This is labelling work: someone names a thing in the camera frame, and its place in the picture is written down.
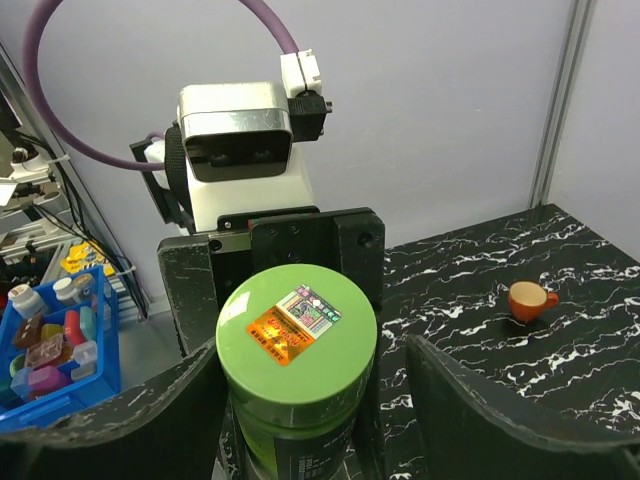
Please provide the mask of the green bottle cap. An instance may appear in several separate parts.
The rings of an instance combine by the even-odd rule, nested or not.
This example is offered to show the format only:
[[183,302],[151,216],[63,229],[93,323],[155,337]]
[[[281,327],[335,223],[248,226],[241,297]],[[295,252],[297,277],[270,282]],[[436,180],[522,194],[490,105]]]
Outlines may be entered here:
[[347,277],[292,264],[241,284],[219,314],[215,338],[240,410],[303,428],[358,405],[376,350],[376,315]]

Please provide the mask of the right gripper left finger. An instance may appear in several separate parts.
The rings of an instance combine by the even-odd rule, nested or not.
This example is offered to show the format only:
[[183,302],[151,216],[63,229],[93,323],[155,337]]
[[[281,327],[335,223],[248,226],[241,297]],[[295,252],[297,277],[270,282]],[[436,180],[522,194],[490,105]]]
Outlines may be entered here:
[[177,365],[46,428],[1,437],[4,479],[209,479],[228,385],[213,340]]

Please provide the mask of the green pill bottle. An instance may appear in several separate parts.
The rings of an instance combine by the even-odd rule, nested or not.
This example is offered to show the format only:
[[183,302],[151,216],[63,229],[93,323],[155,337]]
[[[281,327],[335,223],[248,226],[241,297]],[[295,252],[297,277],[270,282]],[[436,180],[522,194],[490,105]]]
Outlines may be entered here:
[[325,267],[273,267],[226,300],[215,340],[232,408],[263,479],[339,470],[377,344],[374,310]]

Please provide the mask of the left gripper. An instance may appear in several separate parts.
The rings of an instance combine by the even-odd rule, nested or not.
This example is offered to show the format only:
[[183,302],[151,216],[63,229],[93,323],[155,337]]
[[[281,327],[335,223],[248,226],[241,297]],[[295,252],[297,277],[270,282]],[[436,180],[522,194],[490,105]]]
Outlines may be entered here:
[[230,231],[166,238],[158,246],[183,356],[214,336],[219,308],[242,282],[276,266],[334,270],[363,291],[375,312],[382,311],[385,225],[370,208],[247,214],[232,225]]

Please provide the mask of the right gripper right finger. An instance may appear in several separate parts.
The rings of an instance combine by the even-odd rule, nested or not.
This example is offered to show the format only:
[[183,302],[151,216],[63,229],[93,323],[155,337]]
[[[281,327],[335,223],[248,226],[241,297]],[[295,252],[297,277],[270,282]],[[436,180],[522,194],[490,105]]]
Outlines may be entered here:
[[527,400],[422,337],[405,353],[429,478],[638,478],[638,435]]

